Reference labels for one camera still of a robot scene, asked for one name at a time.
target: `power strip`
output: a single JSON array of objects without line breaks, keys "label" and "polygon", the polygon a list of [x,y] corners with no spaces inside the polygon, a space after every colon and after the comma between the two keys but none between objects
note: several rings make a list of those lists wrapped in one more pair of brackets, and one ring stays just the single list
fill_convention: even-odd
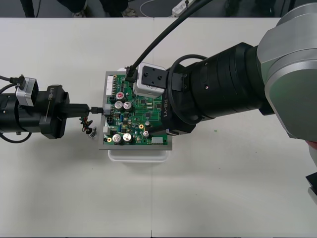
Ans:
[{"label": "power strip", "polygon": [[[194,3],[196,0],[188,0],[188,7]],[[184,11],[186,11],[186,3],[185,0],[182,0],[176,7],[172,10],[172,15],[174,17],[179,17],[181,14],[183,14]]]}]

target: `green circuit board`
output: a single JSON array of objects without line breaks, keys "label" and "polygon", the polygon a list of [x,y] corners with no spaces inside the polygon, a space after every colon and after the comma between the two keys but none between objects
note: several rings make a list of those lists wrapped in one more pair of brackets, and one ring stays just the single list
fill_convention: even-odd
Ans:
[{"label": "green circuit board", "polygon": [[[143,132],[148,131],[150,127],[160,126],[161,114],[161,97],[147,98],[133,94],[132,85],[125,81],[125,75],[113,75],[112,97],[108,97],[107,103],[111,104],[111,115],[106,117],[106,122],[111,129],[111,135],[104,135],[104,144],[114,144],[112,135],[130,133],[132,141],[130,145],[153,145],[153,137],[161,137],[162,145],[167,145],[167,134],[143,137]],[[132,110],[127,112],[125,110],[118,111],[114,107],[115,95],[122,92],[125,95],[125,102],[132,104]]]}]

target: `black cable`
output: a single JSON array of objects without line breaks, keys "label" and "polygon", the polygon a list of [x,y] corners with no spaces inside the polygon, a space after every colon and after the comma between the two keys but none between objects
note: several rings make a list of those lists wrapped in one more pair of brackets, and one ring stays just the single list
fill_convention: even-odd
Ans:
[{"label": "black cable", "polygon": [[145,57],[157,46],[169,33],[171,33],[177,26],[179,26],[184,20],[195,13],[197,10],[205,6],[212,0],[201,0],[191,5],[176,21],[169,25],[140,55],[133,65],[130,66],[130,70],[134,71],[137,66],[145,59]]},{"label": "black cable", "polygon": [[5,90],[7,90],[8,88],[14,87],[15,84],[10,83],[7,86],[4,86],[3,88],[0,89],[0,94],[3,93]]},{"label": "black cable", "polygon": [[1,76],[1,75],[0,75],[0,79],[2,79],[2,80],[4,80],[4,81],[10,82],[10,79],[9,79],[9,78],[3,77],[3,76]]},{"label": "black cable", "polygon": [[36,13],[36,16],[35,16],[35,17],[38,17],[38,16],[39,16],[39,12],[40,12],[40,7],[41,7],[41,1],[42,1],[42,0],[40,0],[40,1],[39,1],[39,7],[38,7],[38,12]]},{"label": "black cable", "polygon": [[[0,89],[0,95],[7,89],[14,87],[15,85],[13,83],[8,84],[7,86],[4,86],[3,88]],[[5,140],[6,142],[9,143],[13,143],[13,144],[19,144],[19,143],[23,143],[25,141],[27,141],[30,137],[31,137],[32,133],[29,132],[29,134],[27,135],[27,137],[25,137],[23,140],[10,140],[8,138],[6,138],[2,133],[0,133],[0,138],[2,138],[3,140]]]},{"label": "black cable", "polygon": [[199,60],[205,60],[207,57],[205,56],[200,56],[200,55],[186,55],[186,56],[182,56],[181,58],[179,58],[177,61],[175,61],[175,63],[172,65],[172,67],[170,68],[169,72],[168,72],[168,78],[167,78],[167,94],[168,94],[168,100],[169,103],[171,104],[174,113],[185,123],[189,124],[189,125],[196,125],[197,123],[199,123],[203,118],[202,116],[198,116],[198,119],[196,120],[191,120],[188,119],[187,117],[183,116],[183,114],[179,111],[177,105],[175,104],[174,98],[173,98],[173,93],[172,93],[172,78],[173,78],[173,74],[174,71],[176,69],[176,67],[184,60],[187,59],[199,59]]},{"label": "black cable", "polygon": [[5,140],[6,142],[9,142],[9,143],[19,144],[19,143],[23,143],[23,142],[27,141],[31,137],[31,135],[32,135],[32,133],[29,132],[27,137],[25,137],[23,140],[10,140],[10,139],[6,138],[2,133],[0,133],[0,138],[2,138],[3,140]]}]

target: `black cylinder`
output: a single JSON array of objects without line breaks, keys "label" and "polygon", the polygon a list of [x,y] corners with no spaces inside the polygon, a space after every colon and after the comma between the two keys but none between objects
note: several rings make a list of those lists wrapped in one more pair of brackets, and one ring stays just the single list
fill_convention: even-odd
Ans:
[{"label": "black cylinder", "polygon": [[267,102],[256,49],[240,43],[192,68],[191,92],[202,115],[215,118],[245,112]]},{"label": "black cylinder", "polygon": [[19,102],[14,93],[0,95],[0,132],[25,131],[19,123]]}]

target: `small wires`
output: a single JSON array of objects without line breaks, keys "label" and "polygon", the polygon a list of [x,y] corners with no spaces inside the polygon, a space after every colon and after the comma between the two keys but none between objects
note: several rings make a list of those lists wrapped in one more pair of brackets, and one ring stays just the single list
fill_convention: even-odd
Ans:
[{"label": "small wires", "polygon": [[81,131],[86,132],[87,135],[90,134],[93,131],[93,129],[90,128],[89,126],[93,123],[93,121],[92,120],[88,121],[88,117],[84,117],[84,118],[81,117],[79,120],[81,121],[80,124],[83,125],[83,128],[81,129]]}]

